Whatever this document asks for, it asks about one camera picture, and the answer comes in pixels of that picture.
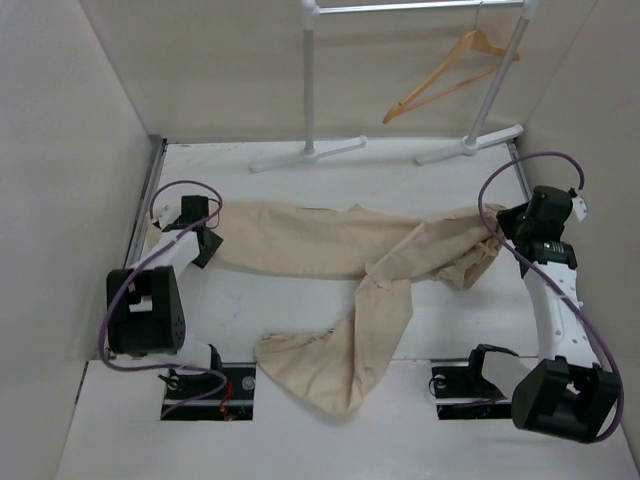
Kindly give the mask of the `beige cargo trousers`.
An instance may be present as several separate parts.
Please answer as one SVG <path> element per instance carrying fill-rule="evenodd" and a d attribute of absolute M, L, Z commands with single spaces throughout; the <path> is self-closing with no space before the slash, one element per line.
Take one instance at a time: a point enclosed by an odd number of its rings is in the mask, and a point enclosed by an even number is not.
<path fill-rule="evenodd" d="M 217 262 L 264 275 L 358 281 L 353 312 L 332 329 L 270 333 L 254 348 L 274 382 L 343 418 L 383 378 L 413 314 L 413 282 L 468 289 L 492 265 L 501 248 L 498 212 L 486 203 L 420 219 L 360 206 L 234 200 L 222 210 Z"/>

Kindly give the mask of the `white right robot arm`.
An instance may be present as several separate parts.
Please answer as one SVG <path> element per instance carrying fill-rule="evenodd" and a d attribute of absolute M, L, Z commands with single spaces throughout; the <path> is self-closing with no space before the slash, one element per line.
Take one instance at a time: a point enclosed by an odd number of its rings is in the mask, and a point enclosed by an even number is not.
<path fill-rule="evenodd" d="M 480 345 L 463 380 L 479 396 L 497 388 L 509 399 L 518 429 L 591 444 L 604 439 L 601 428 L 622 384 L 618 373 L 601 366 L 579 315 L 577 259 L 561 239 L 576 200 L 572 190 L 537 186 L 528 202 L 484 222 L 519 263 L 533 306 L 539 362 L 528 368 L 509 349 Z"/>

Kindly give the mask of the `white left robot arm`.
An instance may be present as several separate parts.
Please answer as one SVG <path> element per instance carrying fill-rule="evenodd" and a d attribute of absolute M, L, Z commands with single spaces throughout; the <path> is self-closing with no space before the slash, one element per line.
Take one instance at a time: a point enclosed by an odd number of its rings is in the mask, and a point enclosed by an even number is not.
<path fill-rule="evenodd" d="M 223 243 L 207 226 L 211 203 L 184 196 L 178 210 L 165 210 L 153 223 L 160 230 L 157 244 L 131 267 L 107 275 L 109 319 L 102 333 L 115 356 L 193 367 L 190 386 L 206 399 L 221 393 L 225 376 L 215 347 L 187 331 L 178 279 L 190 265 L 204 268 Z"/>

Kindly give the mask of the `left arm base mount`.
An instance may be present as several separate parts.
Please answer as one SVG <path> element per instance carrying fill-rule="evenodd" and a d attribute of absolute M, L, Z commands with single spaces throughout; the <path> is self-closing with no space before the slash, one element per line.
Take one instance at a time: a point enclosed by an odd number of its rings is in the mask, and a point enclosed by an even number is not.
<path fill-rule="evenodd" d="M 256 389 L 255 363 L 223 363 L 225 384 L 212 374 L 170 369 L 165 383 L 161 421 L 252 421 Z"/>

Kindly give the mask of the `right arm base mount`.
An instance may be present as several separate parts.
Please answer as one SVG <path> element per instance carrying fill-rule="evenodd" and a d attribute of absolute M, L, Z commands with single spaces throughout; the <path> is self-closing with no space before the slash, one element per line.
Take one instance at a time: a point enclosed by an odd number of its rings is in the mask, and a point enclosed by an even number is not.
<path fill-rule="evenodd" d="M 436 364 L 428 383 L 441 421 L 510 420 L 511 402 L 490 382 L 473 379 L 466 364 Z"/>

